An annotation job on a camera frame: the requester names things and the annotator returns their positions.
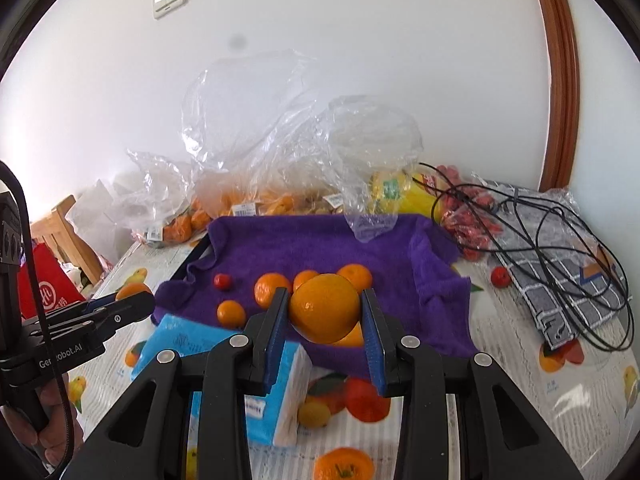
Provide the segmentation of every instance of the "black cable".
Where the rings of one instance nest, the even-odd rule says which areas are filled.
[[[530,196],[520,196],[518,193],[518,189],[516,189],[514,194],[504,193],[494,187],[483,186],[481,184],[454,184],[449,177],[438,168],[431,166],[430,164],[425,164],[423,162],[420,163],[421,166],[425,166],[430,168],[433,171],[436,171],[447,183],[449,189],[438,189],[435,186],[431,186],[430,184],[426,184],[414,178],[414,182],[421,187],[425,188],[427,191],[431,191],[435,194],[436,200],[431,207],[431,219],[435,222],[435,211],[438,206],[440,200],[442,200],[445,196],[453,197],[464,205],[468,206],[468,210],[474,216],[478,227],[484,230],[484,234],[489,238],[491,243],[495,248],[492,249],[482,249],[477,246],[471,246],[467,244],[463,244],[462,242],[455,240],[456,244],[462,250],[467,249],[471,251],[477,251],[478,253],[490,253],[490,254],[500,254],[500,256],[507,262],[511,264],[512,267],[516,267],[524,276],[527,276],[530,280],[534,282],[542,284],[544,287],[548,289],[548,291],[553,295],[556,302],[560,306],[562,312],[564,313],[565,319],[571,325],[572,329],[578,335],[582,336],[588,343],[590,343],[595,348],[605,351],[605,352],[615,352],[615,351],[624,351],[630,348],[633,343],[635,337],[635,320],[633,317],[633,313],[631,311],[631,306],[629,303],[629,288],[628,288],[628,279],[626,278],[626,273],[620,261],[616,258],[615,254],[593,233],[590,227],[586,224],[584,220],[582,220],[571,208],[568,208],[561,202],[556,200],[546,198],[546,197],[530,197]],[[519,227],[522,229],[520,231],[516,227],[514,227],[511,223],[507,222],[501,216],[495,212],[494,209],[479,205],[476,203],[472,196],[469,195],[468,192],[471,189],[481,189],[492,194],[499,195],[503,197],[503,200],[497,203],[497,210],[500,211],[502,208],[506,208],[509,205],[513,207],[513,215],[515,216]],[[534,209],[537,209],[543,212],[543,216],[538,224],[536,229],[535,237],[532,237],[530,233],[527,231],[522,218],[518,212],[519,206],[528,206]],[[494,237],[489,228],[485,225],[485,222],[482,220],[481,214],[488,215],[492,220],[500,222],[500,224],[511,230],[517,238],[519,238],[523,247],[517,248],[507,248],[503,247],[500,242]],[[545,221],[548,218],[557,217],[560,219],[562,224],[567,226],[575,237],[580,241],[583,247],[586,250],[580,250],[575,247],[568,246],[543,246],[540,244],[540,233],[543,231],[543,226]],[[586,232],[593,240],[596,242],[597,246],[602,248],[602,255],[605,260],[606,266],[603,265],[603,262],[600,261],[599,257],[593,253],[590,245],[584,240],[584,237],[578,232],[578,228],[582,229]],[[604,276],[606,286],[600,292],[596,294],[591,294],[585,288],[580,286],[578,283],[574,282],[572,276],[567,275],[564,270],[562,270],[559,266],[556,265],[555,262],[545,253],[545,251],[567,251],[575,254],[581,254],[582,256],[588,256],[592,258],[594,261],[598,263],[600,269],[602,270],[602,274]],[[532,251],[535,253],[538,258],[538,262],[542,268],[544,276],[537,276],[535,273],[529,272],[525,267],[519,265],[512,257],[511,253],[525,253],[527,251]],[[610,255],[616,264],[616,267],[620,270],[622,274],[622,282],[624,283],[624,287],[621,284],[621,280],[619,277],[612,273],[611,271],[611,262],[609,261]],[[562,286],[557,283],[561,280],[567,280],[573,285],[575,288],[574,291],[565,290]],[[602,296],[611,288],[615,288],[616,291],[622,297],[622,304],[619,308],[613,308],[609,303],[605,302],[602,299]],[[582,317],[580,311],[575,307],[572,298],[576,298],[578,300],[590,300],[594,303],[597,303],[604,310],[608,310],[610,312],[619,312],[621,310],[626,310],[626,314],[628,316],[628,323],[626,324],[625,335],[619,343],[610,343],[601,336],[599,336],[596,331],[591,328],[588,322]]]
[[[33,259],[33,248],[31,247],[31,227],[29,224],[29,213],[27,211],[27,203],[24,197],[24,191],[18,179],[13,172],[7,167],[7,165],[0,160],[0,180],[4,182],[7,189],[14,196],[15,203],[18,206],[18,215],[20,217],[20,227],[22,229],[22,240],[24,241],[24,255],[26,258],[27,271],[29,274],[29,281],[31,285],[31,293],[33,295],[33,301],[36,306],[36,313],[38,314],[38,321],[40,322],[40,330],[42,331],[42,339],[44,340],[47,354],[49,355],[49,361],[51,362],[51,368],[53,370],[54,378],[60,392],[60,398],[62,399],[62,407],[65,413],[65,425],[66,425],[66,443],[65,454],[62,457],[62,461],[58,466],[46,477],[50,480],[58,480],[62,473],[65,471],[66,466],[71,461],[71,457],[74,451],[74,422],[73,415],[71,413],[71,403],[66,394],[65,381],[62,378],[60,367],[58,366],[58,360],[56,358],[56,351],[53,347],[51,340],[51,334],[49,332],[49,322],[42,306],[42,297],[40,295],[40,287],[38,286],[38,278],[36,276],[36,266]]]

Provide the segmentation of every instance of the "cherry tomato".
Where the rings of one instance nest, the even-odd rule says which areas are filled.
[[[509,271],[503,266],[495,267],[495,269],[491,271],[491,283],[496,288],[505,288],[511,285]]]
[[[231,276],[228,274],[216,274],[213,278],[213,286],[215,286],[217,290],[229,290],[232,283]]]

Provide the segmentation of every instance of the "white plastic bag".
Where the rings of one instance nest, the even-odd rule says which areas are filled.
[[[87,189],[71,209],[66,220],[76,234],[110,264],[116,264],[131,245],[131,234],[118,227],[105,212],[113,204],[113,197],[102,181]]]
[[[317,122],[328,150],[326,179],[342,193],[355,237],[367,242],[391,230],[422,153],[418,125],[398,108],[366,96],[331,101]]]

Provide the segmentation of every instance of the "barcode sticker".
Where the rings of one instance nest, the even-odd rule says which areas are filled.
[[[266,400],[256,399],[255,397],[244,396],[244,412],[246,416],[251,418],[264,417],[264,409],[267,405]]]
[[[342,195],[341,193],[336,193],[335,195],[327,195],[322,197],[326,200],[331,207],[334,209],[338,209],[342,205]]]
[[[234,216],[255,216],[255,202],[245,202],[243,204],[231,206]]]
[[[149,242],[162,241],[162,226],[155,225],[146,230],[146,240]]]

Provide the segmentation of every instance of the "blue gripper pad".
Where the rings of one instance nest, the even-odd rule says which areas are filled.
[[[280,298],[279,294],[276,294],[274,300],[277,301]],[[287,309],[289,307],[289,294],[286,293],[280,300],[278,305],[278,313],[271,330],[271,337],[266,347],[265,362],[264,362],[264,386],[269,391],[271,386],[278,378],[278,370],[280,369],[280,359],[282,358],[282,349],[284,348],[284,333],[287,326]]]
[[[384,353],[380,334],[367,298],[367,291],[360,295],[360,303],[362,305],[362,337],[364,338],[364,351],[369,364],[371,383],[376,387],[379,395],[384,395],[386,390]]]

